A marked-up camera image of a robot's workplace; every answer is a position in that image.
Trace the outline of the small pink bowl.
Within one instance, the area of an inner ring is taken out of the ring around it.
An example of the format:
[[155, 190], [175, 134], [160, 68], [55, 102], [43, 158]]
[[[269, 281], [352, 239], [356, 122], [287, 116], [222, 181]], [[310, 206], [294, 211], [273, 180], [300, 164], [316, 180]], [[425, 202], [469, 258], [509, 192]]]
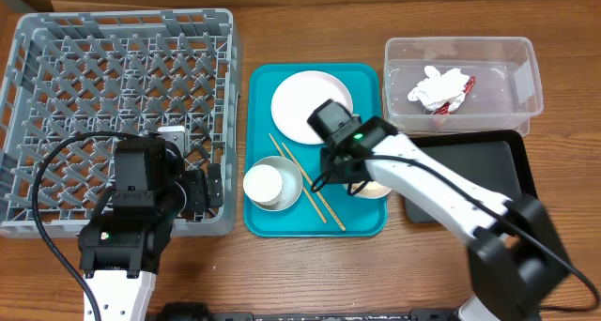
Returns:
[[364, 199], [378, 199], [387, 196], [392, 190], [382, 186], [376, 181], [363, 183], [355, 183], [351, 187], [351, 193], [356, 197]]

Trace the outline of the grey bowl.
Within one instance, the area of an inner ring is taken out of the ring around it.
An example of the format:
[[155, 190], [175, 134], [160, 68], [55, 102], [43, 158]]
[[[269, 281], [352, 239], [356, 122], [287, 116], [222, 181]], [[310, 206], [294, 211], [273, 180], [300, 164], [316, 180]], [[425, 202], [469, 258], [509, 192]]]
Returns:
[[285, 158], [280, 157], [280, 156], [269, 156], [269, 157], [263, 158], [263, 159], [259, 160], [258, 162], [256, 162], [252, 167], [259, 165], [259, 164], [267, 164], [267, 165], [273, 166], [280, 172], [280, 174], [283, 178], [283, 191], [282, 191], [281, 198], [278, 202], [276, 202], [273, 205], [264, 206], [264, 205], [260, 205], [256, 202], [252, 201], [245, 194], [246, 197], [248, 199], [250, 199], [253, 204], [257, 205], [259, 208], [266, 210], [266, 211], [273, 211], [273, 212], [282, 211], [282, 210], [286, 210], [286, 209], [292, 207], [293, 204], [300, 198], [301, 192], [302, 192], [302, 189], [301, 189], [302, 176], [301, 176], [300, 169], [292, 161], [288, 161]]

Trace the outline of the white cup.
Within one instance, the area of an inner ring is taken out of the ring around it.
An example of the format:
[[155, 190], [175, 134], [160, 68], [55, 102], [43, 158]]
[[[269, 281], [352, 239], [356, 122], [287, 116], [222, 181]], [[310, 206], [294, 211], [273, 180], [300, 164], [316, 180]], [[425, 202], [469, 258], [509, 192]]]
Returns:
[[243, 178], [244, 193], [254, 202], [270, 206], [278, 202], [283, 191], [283, 178], [273, 166], [259, 164]]

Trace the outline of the large white plate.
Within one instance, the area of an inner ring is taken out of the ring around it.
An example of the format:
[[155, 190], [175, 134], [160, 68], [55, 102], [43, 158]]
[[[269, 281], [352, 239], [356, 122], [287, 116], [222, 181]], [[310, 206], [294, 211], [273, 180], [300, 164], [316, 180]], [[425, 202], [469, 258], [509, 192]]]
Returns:
[[276, 88], [271, 99], [271, 115], [277, 129], [288, 139], [318, 145], [323, 140], [307, 123], [312, 112], [332, 99], [353, 111], [353, 100], [347, 87], [333, 75], [306, 70], [287, 77]]

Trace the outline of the red snack wrapper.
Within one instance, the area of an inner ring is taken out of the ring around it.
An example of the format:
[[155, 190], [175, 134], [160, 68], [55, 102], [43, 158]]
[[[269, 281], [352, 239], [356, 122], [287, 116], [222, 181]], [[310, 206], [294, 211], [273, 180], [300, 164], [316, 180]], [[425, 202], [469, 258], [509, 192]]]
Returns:
[[458, 107], [463, 103], [466, 96], [472, 90], [476, 82], [476, 78], [474, 76], [470, 76], [467, 83], [464, 85], [463, 91], [455, 97], [451, 102], [445, 102], [441, 107], [433, 112], [433, 115], [448, 115], [451, 112], [458, 109]]

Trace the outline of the white napkin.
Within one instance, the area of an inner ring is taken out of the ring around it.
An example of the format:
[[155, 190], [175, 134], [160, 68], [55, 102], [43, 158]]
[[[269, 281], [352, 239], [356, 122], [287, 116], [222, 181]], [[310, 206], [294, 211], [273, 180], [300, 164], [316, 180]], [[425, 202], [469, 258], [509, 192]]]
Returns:
[[458, 68], [440, 73], [434, 66], [426, 66], [424, 73], [426, 77], [409, 91], [408, 100], [419, 101], [427, 111], [432, 112], [457, 97], [470, 78]]

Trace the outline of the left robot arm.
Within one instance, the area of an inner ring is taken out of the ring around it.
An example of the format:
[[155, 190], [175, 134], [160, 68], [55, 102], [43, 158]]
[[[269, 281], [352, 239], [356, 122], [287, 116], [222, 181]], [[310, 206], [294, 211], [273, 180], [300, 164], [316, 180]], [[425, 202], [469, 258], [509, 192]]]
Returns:
[[178, 146], [158, 135], [119, 141], [114, 162], [115, 183], [78, 237], [86, 317], [142, 320], [177, 216], [223, 205], [221, 166], [187, 170]]

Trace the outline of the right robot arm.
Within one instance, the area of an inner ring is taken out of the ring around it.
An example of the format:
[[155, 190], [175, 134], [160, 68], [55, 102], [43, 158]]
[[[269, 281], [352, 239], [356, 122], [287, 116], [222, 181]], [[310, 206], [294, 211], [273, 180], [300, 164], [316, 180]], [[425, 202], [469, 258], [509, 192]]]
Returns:
[[472, 298], [457, 320], [534, 320], [542, 301], [568, 274], [569, 259], [536, 198], [488, 190], [425, 154], [380, 117], [362, 121], [331, 99], [307, 122], [325, 143], [327, 183], [375, 181], [419, 206], [466, 246]]

